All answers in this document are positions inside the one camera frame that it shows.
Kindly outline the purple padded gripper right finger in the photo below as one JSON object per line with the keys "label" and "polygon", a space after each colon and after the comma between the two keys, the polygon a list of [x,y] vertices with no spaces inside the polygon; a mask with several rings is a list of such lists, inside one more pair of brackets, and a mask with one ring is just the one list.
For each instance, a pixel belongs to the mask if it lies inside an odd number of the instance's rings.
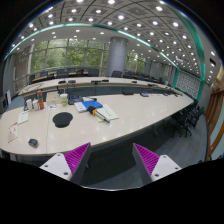
{"label": "purple padded gripper right finger", "polygon": [[133,144],[132,154],[144,185],[181,170],[168,155],[159,156],[136,143]]}

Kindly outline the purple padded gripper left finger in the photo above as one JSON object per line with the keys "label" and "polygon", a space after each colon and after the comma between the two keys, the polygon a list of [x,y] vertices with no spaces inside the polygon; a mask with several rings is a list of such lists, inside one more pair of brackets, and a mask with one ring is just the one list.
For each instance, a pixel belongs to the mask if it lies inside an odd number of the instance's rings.
{"label": "purple padded gripper left finger", "polygon": [[91,144],[86,143],[66,154],[56,153],[41,166],[41,169],[79,185],[90,154]]}

